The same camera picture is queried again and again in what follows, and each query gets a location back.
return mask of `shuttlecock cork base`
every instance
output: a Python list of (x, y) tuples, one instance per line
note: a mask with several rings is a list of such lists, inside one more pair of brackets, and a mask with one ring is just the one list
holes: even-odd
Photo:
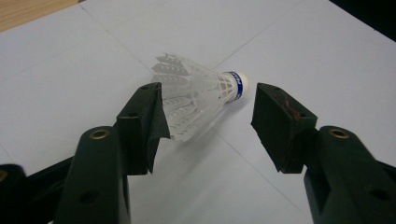
[(163, 84), (163, 111), (175, 140), (191, 139), (225, 103), (248, 92), (248, 79), (242, 73), (218, 73), (174, 54), (157, 60), (151, 81)]

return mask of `screw hole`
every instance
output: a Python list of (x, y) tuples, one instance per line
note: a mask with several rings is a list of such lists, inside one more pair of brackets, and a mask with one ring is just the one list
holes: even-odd
[(382, 189), (368, 188), (367, 191), (369, 192), (369, 194), (371, 194), (372, 196), (376, 197), (379, 200), (387, 201), (390, 199), (389, 195)]
[(79, 201), (84, 204), (94, 203), (99, 198), (100, 193), (96, 190), (89, 190), (79, 196)]
[(98, 139), (106, 138), (109, 135), (110, 135), (110, 132), (108, 130), (100, 129), (100, 130), (96, 130), (95, 132), (91, 133), (90, 138), (98, 140)]
[(344, 139), (346, 139), (346, 138), (349, 137), (348, 133), (346, 133), (343, 130), (339, 130), (339, 129), (331, 129), (331, 130), (329, 130), (329, 133), (332, 136), (336, 137), (336, 138), (344, 138)]

